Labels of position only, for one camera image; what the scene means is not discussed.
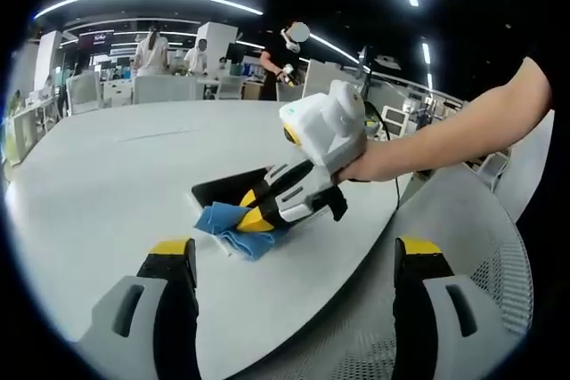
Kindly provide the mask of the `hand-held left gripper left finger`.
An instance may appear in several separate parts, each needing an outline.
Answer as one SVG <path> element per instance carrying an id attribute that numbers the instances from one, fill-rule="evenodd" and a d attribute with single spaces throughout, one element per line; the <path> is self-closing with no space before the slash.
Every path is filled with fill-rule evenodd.
<path id="1" fill-rule="evenodd" d="M 195 242 L 158 243 L 92 309 L 75 343 L 104 379 L 198 379 Z"/>

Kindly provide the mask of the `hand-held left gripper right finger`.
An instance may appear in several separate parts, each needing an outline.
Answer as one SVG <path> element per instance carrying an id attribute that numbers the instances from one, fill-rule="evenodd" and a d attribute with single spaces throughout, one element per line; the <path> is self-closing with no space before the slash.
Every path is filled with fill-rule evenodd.
<path id="1" fill-rule="evenodd" d="M 395 240 L 395 379 L 482 379 L 508 356 L 494 300 L 427 240 Z"/>

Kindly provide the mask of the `person's right hand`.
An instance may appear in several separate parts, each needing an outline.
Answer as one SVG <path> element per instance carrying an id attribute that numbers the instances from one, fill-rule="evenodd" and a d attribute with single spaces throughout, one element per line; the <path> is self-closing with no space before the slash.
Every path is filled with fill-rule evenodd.
<path id="1" fill-rule="evenodd" d="M 405 173 L 399 141 L 369 141 L 364 152 L 335 175 L 344 181 L 385 182 Z"/>

